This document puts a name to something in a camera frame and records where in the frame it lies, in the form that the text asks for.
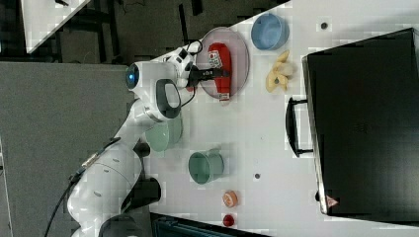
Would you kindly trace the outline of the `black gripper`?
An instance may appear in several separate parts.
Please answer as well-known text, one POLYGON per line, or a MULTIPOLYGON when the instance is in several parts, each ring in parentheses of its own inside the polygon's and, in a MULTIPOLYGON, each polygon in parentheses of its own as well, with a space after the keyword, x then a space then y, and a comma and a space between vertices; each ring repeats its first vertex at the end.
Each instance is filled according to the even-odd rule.
POLYGON ((224 70, 222 68, 200 70, 196 65, 193 65, 189 71, 187 86, 194 88, 199 84, 199 81, 218 80, 224 78, 230 80, 230 72, 228 70, 224 70))

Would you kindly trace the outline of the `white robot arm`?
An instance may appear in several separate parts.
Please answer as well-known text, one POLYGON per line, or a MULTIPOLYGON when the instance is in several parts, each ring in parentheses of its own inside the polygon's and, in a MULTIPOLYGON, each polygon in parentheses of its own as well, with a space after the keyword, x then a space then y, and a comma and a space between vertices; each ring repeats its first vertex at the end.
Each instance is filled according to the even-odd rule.
POLYGON ((179 91, 201 81, 226 79, 226 69, 200 69, 193 63, 139 61, 126 71, 126 86, 137 95, 111 141, 73 175, 67 209, 78 223, 71 237, 139 237, 129 212, 161 199, 154 178, 142 175, 141 158, 150 152, 143 134, 182 109, 179 91))

